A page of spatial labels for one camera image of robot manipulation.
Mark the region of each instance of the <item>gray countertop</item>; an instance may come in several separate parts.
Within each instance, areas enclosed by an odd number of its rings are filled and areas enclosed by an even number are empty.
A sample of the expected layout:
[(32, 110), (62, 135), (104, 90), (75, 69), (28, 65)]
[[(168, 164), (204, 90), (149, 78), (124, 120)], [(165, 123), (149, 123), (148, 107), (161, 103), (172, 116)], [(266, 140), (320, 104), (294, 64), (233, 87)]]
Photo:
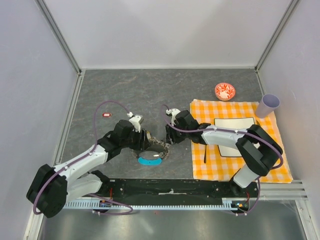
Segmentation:
[(45, 219), (38, 240), (305, 240), (294, 201), (260, 201), (248, 216), (210, 210), (142, 210), (97, 216), (63, 209)]
[[(87, 70), (81, 86), (62, 161), (87, 150), (94, 143), (93, 113), (98, 104), (115, 100), (134, 114), (144, 117), (142, 127), (153, 137), (166, 136), (161, 104), (180, 110), (189, 109), (193, 99), (218, 101), (214, 87), (227, 82), (236, 89), (235, 102), (254, 102), (262, 97), (253, 69), (133, 69)], [(103, 112), (112, 117), (102, 117)], [(116, 104), (102, 107), (97, 114), (98, 137), (114, 129), (120, 119), (128, 119)], [(185, 140), (170, 147), (170, 156), (158, 166), (145, 166), (134, 159), (129, 149), (99, 169), (111, 178), (192, 179), (191, 143)]]

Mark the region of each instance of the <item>red bowl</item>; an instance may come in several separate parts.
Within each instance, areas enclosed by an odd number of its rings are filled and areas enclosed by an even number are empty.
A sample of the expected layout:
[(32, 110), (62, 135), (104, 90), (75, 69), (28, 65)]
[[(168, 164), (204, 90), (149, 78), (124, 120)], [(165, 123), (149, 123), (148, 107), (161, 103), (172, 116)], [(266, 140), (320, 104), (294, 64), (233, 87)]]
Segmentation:
[(236, 95), (236, 89), (229, 83), (219, 83), (214, 88), (215, 95), (221, 101), (229, 101)]

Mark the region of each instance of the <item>white paper cup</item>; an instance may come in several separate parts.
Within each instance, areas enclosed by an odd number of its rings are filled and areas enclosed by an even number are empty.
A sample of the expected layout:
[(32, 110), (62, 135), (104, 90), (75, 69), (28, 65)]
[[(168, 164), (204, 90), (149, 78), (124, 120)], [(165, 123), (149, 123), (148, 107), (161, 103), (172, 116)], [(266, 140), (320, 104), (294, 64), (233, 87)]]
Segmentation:
[(280, 100), (277, 96), (273, 94), (266, 94), (262, 97), (261, 101), (257, 109), (255, 110), (255, 115), (260, 118), (264, 119), (270, 113), (272, 113), (277, 107), (280, 105)]

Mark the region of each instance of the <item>wire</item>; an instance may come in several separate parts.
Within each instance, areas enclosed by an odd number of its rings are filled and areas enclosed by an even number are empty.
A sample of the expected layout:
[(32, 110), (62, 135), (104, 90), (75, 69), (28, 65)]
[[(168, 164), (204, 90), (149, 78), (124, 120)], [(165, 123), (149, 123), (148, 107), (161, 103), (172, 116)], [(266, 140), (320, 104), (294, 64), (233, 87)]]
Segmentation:
[(250, 201), (248, 201), (248, 210), (250, 209)]
[(104, 201), (106, 201), (106, 202), (108, 202), (108, 203), (116, 204), (116, 205), (120, 205), (120, 206), (124, 206), (124, 207), (130, 209), (129, 211), (125, 211), (125, 212), (100, 212), (100, 211), (92, 210), (93, 213), (98, 214), (98, 215), (120, 216), (120, 215), (130, 214), (130, 213), (132, 213), (133, 210), (134, 210), (132, 206), (129, 206), (129, 205), (124, 204), (124, 203), (121, 203), (121, 202), (113, 201), (113, 200), (111, 200), (111, 199), (107, 199), (107, 198), (105, 198), (105, 197), (98, 196), (98, 195), (93, 194), (93, 193), (90, 193), (90, 194), (88, 194), (88, 195), (91, 196), (91, 197), (94, 197), (94, 198), (98, 198), (98, 199), (104, 200)]
[[(280, 163), (276, 166), (273, 166), (271, 169), (274, 170), (274, 169), (278, 169), (280, 168), (283, 164), (284, 164), (284, 159), (281, 155), (281, 153), (274, 147), (272, 146), (269, 142), (267, 142), (266, 140), (252, 134), (252, 133), (249, 133), (249, 132), (246, 132), (246, 131), (234, 131), (234, 130), (231, 130), (231, 129), (222, 129), (222, 128), (216, 128), (216, 129), (212, 129), (212, 128), (205, 128), (205, 129), (196, 129), (196, 130), (183, 130), (183, 129), (179, 129), (179, 128), (176, 128), (175, 126), (171, 125), (171, 122), (167, 119), (166, 115), (164, 114), (164, 112), (162, 111), (163, 107), (166, 107), (168, 110), (170, 109), (168, 107), (168, 105), (166, 104), (162, 104), (161, 105), (161, 115), (164, 119), (164, 121), (171, 127), (173, 128), (174, 130), (178, 131), (178, 132), (181, 132), (181, 133), (199, 133), (199, 132), (204, 132), (204, 131), (220, 131), (220, 132), (226, 132), (226, 133), (237, 133), (237, 134), (243, 134), (243, 135), (247, 135), (251, 138), (254, 138), (256, 140), (258, 140), (260, 143), (262, 144), (265, 144), (267, 145), (270, 149), (272, 149), (276, 154), (277, 156), (279, 157), (280, 159)], [(253, 206), (247, 211), (247, 212), (244, 212), (244, 213), (238, 213), (238, 215), (246, 215), (248, 213), (250, 213), (257, 205), (258, 203), (258, 200), (259, 200), (259, 197), (260, 197), (260, 176), (257, 178), (257, 182), (258, 182), (258, 195), (256, 197), (256, 200), (253, 204)]]
[(167, 109), (169, 108), (167, 105), (165, 104), (162, 104), (161, 105), (161, 115), (164, 119), (164, 121), (171, 127), (173, 128), (174, 130), (176, 131), (179, 131), (181, 133), (199, 133), (199, 132), (205, 132), (205, 131), (219, 131), (219, 132), (226, 132), (226, 133), (237, 133), (237, 134), (243, 134), (243, 135), (247, 135), (253, 139), (256, 139), (258, 140), (260, 143), (262, 144), (265, 144), (267, 145), (269, 148), (271, 148), (276, 154), (277, 156), (279, 157), (280, 159), (280, 163), (277, 165), (277, 166), (273, 166), (271, 169), (278, 169), (280, 168), (283, 164), (284, 164), (284, 159), (283, 157), (281, 156), (281, 153), (274, 147), (272, 146), (269, 142), (267, 142), (266, 140), (262, 139), (261, 137), (258, 137), (252, 133), (249, 133), (249, 132), (246, 132), (246, 131), (235, 131), (235, 130), (232, 130), (232, 129), (223, 129), (223, 128), (204, 128), (204, 129), (196, 129), (196, 130), (183, 130), (183, 129), (179, 129), (179, 128), (176, 128), (175, 126), (171, 125), (170, 121), (167, 119), (166, 115), (164, 114), (164, 112), (162, 111), (163, 107), (166, 107)]
[(259, 201), (260, 198), (260, 192), (261, 192), (261, 184), (260, 184), (260, 177), (257, 178), (257, 182), (258, 182), (258, 195), (256, 196), (256, 200), (254, 201), (253, 206), (250, 208), (248, 208), (248, 211), (244, 212), (244, 213), (233, 213), (233, 212), (229, 212), (229, 211), (225, 211), (226, 214), (232, 214), (232, 215), (236, 215), (236, 216), (246, 216), (248, 213), (250, 213), (256, 206), (257, 203)]
[(238, 210), (240, 210), (241, 212), (247, 213), (246, 210), (241, 209), (240, 207), (238, 207)]
[(249, 192), (246, 192), (246, 197), (247, 197), (247, 199), (246, 199), (246, 201), (245, 201), (244, 204), (248, 203), (249, 200), (250, 200), (250, 194), (249, 194)]
[(124, 110), (126, 110), (127, 113), (130, 113), (130, 111), (124, 106), (122, 105), (120, 102), (117, 102), (117, 101), (112, 101), (112, 100), (108, 100), (108, 101), (104, 101), (102, 103), (100, 103), (100, 105), (98, 105), (98, 107), (95, 109), (95, 112), (94, 112), (94, 115), (93, 115), (93, 133), (94, 133), (94, 138), (95, 138), (95, 141), (94, 141), (94, 146), (93, 148), (90, 150), (90, 152), (88, 152), (87, 154), (73, 160), (72, 162), (70, 162), (69, 164), (67, 164), (65, 167), (61, 168), (60, 170), (58, 170), (57, 172), (55, 172), (44, 184), (43, 186), (41, 187), (40, 191), (38, 192), (38, 194), (36, 195), (35, 197), (35, 200), (34, 200), (34, 203), (33, 203), (33, 213), (35, 215), (40, 215), (42, 214), (41, 211), (37, 211), (37, 205), (38, 205), (38, 202), (39, 202), (39, 199), (42, 195), (42, 193), (45, 191), (46, 187), (49, 185), (49, 183), (51, 183), (51, 181), (53, 179), (55, 179), (55, 177), (57, 177), (60, 173), (62, 173), (63, 171), (67, 170), (70, 166), (76, 164), (77, 162), (81, 161), (82, 159), (86, 158), (87, 156), (89, 156), (91, 153), (93, 153), (96, 148), (97, 148), (97, 145), (98, 145), (98, 134), (97, 134), (97, 128), (96, 128), (96, 116), (97, 116), (97, 112), (98, 112), (98, 109), (104, 105), (104, 104), (108, 104), (108, 103), (113, 103), (113, 104), (118, 104), (120, 105)]

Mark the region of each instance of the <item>purple cable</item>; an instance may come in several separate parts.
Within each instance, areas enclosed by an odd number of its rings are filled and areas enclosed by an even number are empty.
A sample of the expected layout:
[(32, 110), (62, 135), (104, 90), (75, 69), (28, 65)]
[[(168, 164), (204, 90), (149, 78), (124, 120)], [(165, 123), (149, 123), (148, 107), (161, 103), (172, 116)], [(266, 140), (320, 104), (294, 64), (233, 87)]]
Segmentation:
[[(163, 104), (161, 105), (161, 114), (162, 114), (162, 117), (164, 119), (164, 121), (171, 127), (173, 128), (174, 130), (176, 131), (179, 131), (179, 132), (182, 132), (182, 133), (198, 133), (198, 132), (204, 132), (204, 131), (214, 131), (214, 129), (212, 128), (205, 128), (205, 129), (197, 129), (197, 130), (182, 130), (182, 129), (179, 129), (179, 128), (176, 128), (175, 126), (172, 126), (170, 121), (167, 120), (166, 118), (166, 115), (163, 113), (162, 109), (163, 107), (166, 107), (166, 109), (170, 109), (166, 104)], [(216, 131), (221, 131), (221, 132), (227, 132), (227, 133), (235, 133), (234, 130), (230, 130), (230, 129), (221, 129), (221, 128), (217, 128)], [(238, 131), (237, 132), (238, 134), (244, 134), (244, 135), (247, 135), (249, 137), (252, 137), (256, 140), (258, 140), (260, 143), (263, 143), (265, 145), (267, 145), (269, 148), (271, 148), (277, 155), (278, 157), (280, 158), (280, 163), (277, 165), (277, 166), (274, 166), (272, 167), (271, 169), (278, 169), (280, 168), (283, 164), (284, 164), (284, 159), (283, 157), (281, 156), (280, 152), (274, 147), (272, 146), (270, 143), (268, 143), (267, 141), (265, 141), (264, 139), (252, 134), (252, 133), (249, 133), (249, 132), (246, 132), (246, 131)], [(257, 178), (257, 182), (258, 182), (258, 196), (256, 197), (256, 200), (253, 204), (253, 206), (246, 212), (246, 214), (250, 213), (257, 205), (258, 203), (258, 200), (260, 198), (260, 188), (261, 188), (261, 185), (260, 185), (260, 177)]]
[[(162, 108), (163, 107), (166, 107), (168, 110), (169, 110), (169, 107), (165, 104), (161, 105), (161, 114), (162, 114), (162, 117), (164, 119), (164, 121), (171, 127), (173, 128), (174, 130), (176, 131), (179, 131), (181, 133), (199, 133), (199, 132), (204, 132), (204, 131), (220, 131), (220, 132), (226, 132), (226, 133), (235, 133), (234, 130), (231, 130), (231, 129), (222, 129), (222, 128), (217, 128), (216, 130), (212, 129), (212, 128), (205, 128), (205, 129), (196, 129), (196, 130), (183, 130), (183, 129), (179, 129), (179, 128), (176, 128), (175, 126), (172, 126), (171, 125), (171, 122), (169, 120), (167, 120), (166, 118), (166, 115), (164, 114), (164, 112), (162, 111)], [(266, 140), (252, 134), (252, 133), (249, 133), (249, 132), (246, 132), (246, 131), (238, 131), (237, 132), (238, 134), (244, 134), (244, 135), (247, 135), (249, 137), (252, 137), (256, 140), (258, 140), (260, 143), (262, 144), (265, 144), (267, 145), (269, 148), (271, 148), (279, 157), (280, 159), (280, 163), (277, 165), (277, 166), (274, 166), (272, 167), (271, 169), (278, 169), (280, 168), (283, 164), (284, 164), (284, 159), (283, 157), (281, 156), (280, 152), (274, 147), (272, 146), (270, 143), (268, 143)]]
[(100, 213), (93, 210), (94, 213), (99, 213), (100, 215), (111, 215), (111, 216), (127, 215), (127, 214), (132, 213), (133, 210), (134, 210), (132, 208), (132, 206), (129, 206), (129, 205), (121, 203), (121, 202), (113, 201), (113, 200), (107, 199), (107, 198), (102, 197), (102, 196), (98, 196), (98, 195), (93, 194), (93, 193), (90, 193), (88, 195), (91, 196), (91, 197), (94, 197), (94, 198), (98, 198), (98, 199), (104, 200), (104, 201), (106, 201), (108, 203), (124, 206), (124, 207), (130, 209), (129, 211), (125, 211), (125, 212), (100, 212)]
[[(67, 168), (69, 168), (70, 166), (72, 166), (73, 164), (76, 164), (77, 162), (81, 161), (82, 159), (86, 158), (87, 156), (90, 155), (90, 153), (93, 153), (96, 148), (97, 148), (97, 145), (98, 145), (98, 134), (97, 134), (97, 128), (96, 128), (96, 115), (97, 115), (97, 112), (98, 112), (98, 109), (104, 105), (104, 104), (108, 104), (108, 103), (114, 103), (114, 104), (118, 104), (120, 105), (121, 107), (124, 108), (124, 110), (126, 110), (127, 113), (130, 113), (130, 111), (124, 106), (122, 105), (120, 102), (117, 102), (117, 101), (112, 101), (112, 100), (108, 100), (108, 101), (104, 101), (102, 102), (96, 109), (95, 109), (95, 112), (94, 112), (94, 115), (93, 115), (93, 132), (94, 132), (94, 137), (95, 137), (95, 142), (94, 142), (94, 146), (93, 148), (90, 150), (89, 153), (75, 159), (74, 161), (70, 162), (69, 164), (66, 165)], [(49, 185), (49, 183), (56, 177), (58, 176), (60, 173), (62, 173), (63, 171), (66, 170), (66, 167), (63, 167), (61, 168), (60, 170), (58, 170), (55, 174), (53, 174), (44, 184), (43, 186), (41, 187), (40, 191), (38, 192), (37, 196), (35, 197), (35, 200), (34, 200), (34, 203), (33, 203), (33, 213), (35, 215), (40, 215), (42, 214), (41, 211), (37, 211), (37, 205), (38, 205), (38, 202), (39, 202), (39, 198), (40, 196), (42, 195), (42, 193), (44, 192), (44, 190), (46, 189), (46, 187)]]
[[(246, 211), (244, 213), (238, 213), (238, 216), (245, 216), (246, 214), (250, 213), (257, 206), (258, 200), (260, 198), (260, 191), (261, 191), (260, 177), (258, 177), (256, 180), (258, 182), (258, 196), (256, 196), (256, 200), (255, 200), (253, 206), (248, 211)], [(229, 212), (229, 211), (224, 211), (224, 212), (226, 214), (235, 215), (235, 213), (233, 213), (233, 212)]]

